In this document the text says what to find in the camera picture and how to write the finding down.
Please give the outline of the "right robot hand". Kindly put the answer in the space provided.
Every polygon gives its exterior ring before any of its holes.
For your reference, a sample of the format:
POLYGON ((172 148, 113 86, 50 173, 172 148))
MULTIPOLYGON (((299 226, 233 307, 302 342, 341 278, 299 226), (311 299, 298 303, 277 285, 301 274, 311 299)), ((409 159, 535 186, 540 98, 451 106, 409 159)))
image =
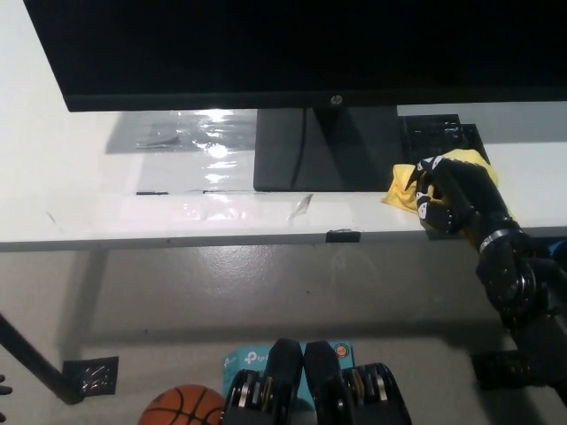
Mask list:
POLYGON ((478 251, 521 231, 488 171, 479 164, 445 156, 425 158, 406 188, 412 184, 420 221, 441 233, 464 233, 478 251))

